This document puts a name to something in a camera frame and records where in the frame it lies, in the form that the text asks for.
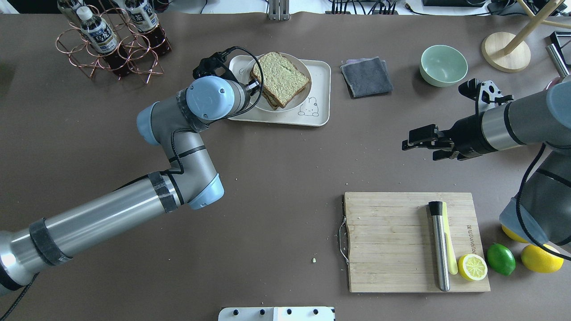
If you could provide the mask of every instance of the wooden cutting board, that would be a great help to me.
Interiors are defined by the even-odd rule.
[[[471,193],[346,192],[350,292],[441,292],[427,205],[446,202],[458,260],[484,257]],[[488,277],[450,276],[450,292],[490,291]]]

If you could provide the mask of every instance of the yellow knife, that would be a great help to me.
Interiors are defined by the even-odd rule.
[[[444,235],[446,236],[446,253],[448,256],[448,272],[450,274],[458,273],[458,263],[456,262],[456,254],[452,247],[452,238],[450,236],[450,224],[448,223],[448,210],[446,202],[442,202],[442,219],[444,221]]]

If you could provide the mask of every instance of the cloth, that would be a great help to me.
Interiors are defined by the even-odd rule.
[[[349,59],[341,66],[341,73],[354,98],[388,93],[393,90],[387,63],[379,57]]]

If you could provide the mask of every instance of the bread slice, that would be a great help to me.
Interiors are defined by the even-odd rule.
[[[258,59],[264,71],[263,96],[274,110],[285,106],[305,87],[310,80],[287,59],[277,52],[270,52]],[[260,69],[254,63],[250,76],[261,81]]]

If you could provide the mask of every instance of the brown table surface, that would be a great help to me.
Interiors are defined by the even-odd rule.
[[[484,248],[523,248],[498,215],[538,146],[458,162],[428,150],[401,151],[408,131],[442,129],[474,112],[456,86],[436,88],[419,73],[423,50],[446,44],[469,64],[466,79],[491,79],[516,98],[557,76],[545,46],[553,27],[527,43],[532,61],[517,74],[490,67],[480,44],[517,33],[524,17],[356,17],[298,13],[283,23],[264,14],[160,19],[173,52],[148,86],[131,75],[87,79],[56,51],[61,15],[0,15],[0,229],[104,195],[164,170],[160,148],[138,134],[149,104],[188,86],[201,58],[230,46],[281,51],[327,62],[331,117],[322,127],[223,121],[202,137],[226,189],[199,211],[183,206],[39,274],[13,320],[217,320],[222,307],[333,306],[337,320],[569,320],[571,264],[552,275],[518,261],[509,277],[489,274],[481,294],[350,293],[337,245],[346,191],[471,192]],[[394,91],[352,99],[341,62],[379,56]],[[7,309],[17,294],[0,298]]]

